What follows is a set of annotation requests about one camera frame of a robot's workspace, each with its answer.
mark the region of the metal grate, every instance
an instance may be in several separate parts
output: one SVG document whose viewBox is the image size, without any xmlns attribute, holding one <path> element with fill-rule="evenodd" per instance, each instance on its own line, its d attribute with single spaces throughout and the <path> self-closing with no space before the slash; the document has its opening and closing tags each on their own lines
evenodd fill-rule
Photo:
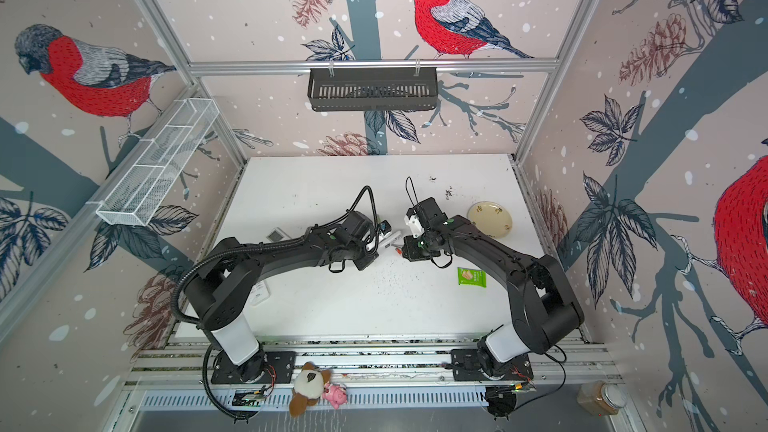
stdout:
<svg viewBox="0 0 768 432">
<path fill-rule="evenodd" d="M 235 390 L 215 390 L 216 398 L 232 408 Z M 276 389 L 261 404 L 261 410 L 288 411 L 291 389 Z M 456 408 L 487 407 L 485 387 L 469 386 L 426 386 L 398 388 L 348 388 L 344 409 L 385 409 L 385 408 Z M 202 390 L 149 390 L 141 403 L 141 410 L 212 410 L 214 406 Z M 328 410 L 327 400 L 312 407 L 312 410 Z M 253 410 L 235 407 L 234 410 Z"/>
<path fill-rule="evenodd" d="M 315 111 L 432 110 L 437 106 L 437 69 L 312 69 L 307 93 Z"/>
<path fill-rule="evenodd" d="M 174 116 L 149 142 L 139 159 L 100 205 L 108 224 L 146 226 L 205 137 L 219 110 L 210 99 L 179 102 Z"/>
</svg>

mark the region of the white table surface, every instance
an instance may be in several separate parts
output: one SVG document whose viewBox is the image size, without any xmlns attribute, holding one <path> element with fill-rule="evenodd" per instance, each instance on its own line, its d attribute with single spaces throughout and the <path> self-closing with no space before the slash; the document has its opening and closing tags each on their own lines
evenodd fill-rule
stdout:
<svg viewBox="0 0 768 432">
<path fill-rule="evenodd" d="M 252 158 L 217 241 L 234 236 L 242 243 L 267 242 L 274 227 L 299 237 L 307 226 L 343 214 L 365 185 L 373 189 L 379 217 L 407 233 L 403 218 L 411 206 L 405 190 L 408 176 L 418 198 L 435 197 L 449 217 L 466 216 L 476 202 L 501 204 L 512 215 L 513 226 L 500 242 L 525 254 L 543 255 L 503 154 Z M 371 217 L 367 194 L 357 210 Z M 445 260 L 436 259 L 438 264 Z M 456 267 L 477 268 L 458 257 L 446 269 L 430 262 L 411 263 L 394 248 L 380 249 L 378 259 L 364 271 L 351 262 L 340 274 L 300 268 L 268 278 L 270 297 L 255 306 L 246 304 L 246 317 L 257 337 L 298 340 L 477 337 L 508 322 L 504 287 L 490 276 L 486 288 L 459 285 Z M 201 338 L 203 333 L 182 323 L 175 337 Z"/>
</svg>

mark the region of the wallpaper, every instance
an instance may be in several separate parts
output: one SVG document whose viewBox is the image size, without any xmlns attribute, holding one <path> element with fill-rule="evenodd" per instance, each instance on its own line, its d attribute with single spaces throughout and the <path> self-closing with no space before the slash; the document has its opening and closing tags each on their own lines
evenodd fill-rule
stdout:
<svg viewBox="0 0 768 432">
<path fill-rule="evenodd" d="M 553 57 L 578 0 L 158 2 L 189 57 L 205 62 L 303 60 L 311 55 L 304 44 L 330 41 L 335 26 L 352 39 L 347 48 L 358 60 L 437 53 Z M 442 8 L 430 14 L 432 6 Z M 494 48 L 483 48 L 489 43 Z"/>
<path fill-rule="evenodd" d="M 768 0 L 602 0 L 524 170 L 649 430 L 763 430 Z"/>
<path fill-rule="evenodd" d="M 251 156 L 512 153 L 546 74 L 439 73 L 438 108 L 315 112 L 306 78 L 206 77 Z"/>
<path fill-rule="evenodd" d="M 2 307 L 184 84 L 132 0 L 0 0 L 0 17 Z M 0 429 L 96 430 L 164 340 L 238 169 L 205 142 L 149 226 L 97 226 L 5 339 Z"/>
</svg>

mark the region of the stuffed animal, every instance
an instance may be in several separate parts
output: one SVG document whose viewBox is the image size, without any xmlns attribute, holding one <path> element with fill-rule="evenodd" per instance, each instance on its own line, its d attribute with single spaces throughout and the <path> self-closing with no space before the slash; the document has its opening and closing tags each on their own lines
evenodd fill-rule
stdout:
<svg viewBox="0 0 768 432">
<path fill-rule="evenodd" d="M 331 402 L 334 409 L 340 405 L 346 404 L 346 389 L 343 385 L 326 384 L 326 391 L 322 393 L 322 398 Z"/>
<path fill-rule="evenodd" d="M 317 404 L 329 382 L 331 382 L 330 370 L 317 370 L 312 362 L 304 364 L 293 381 L 293 398 L 288 405 L 291 417 L 297 418 L 307 407 Z"/>
</svg>

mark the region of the pink pig toy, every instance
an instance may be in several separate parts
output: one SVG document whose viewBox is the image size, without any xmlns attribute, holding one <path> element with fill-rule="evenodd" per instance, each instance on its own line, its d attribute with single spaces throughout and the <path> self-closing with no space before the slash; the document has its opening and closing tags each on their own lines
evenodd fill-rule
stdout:
<svg viewBox="0 0 768 432">
<path fill-rule="evenodd" d="M 322 398 L 331 402 L 334 409 L 338 409 L 340 405 L 346 404 L 346 389 L 343 385 L 326 384 Z"/>
</svg>

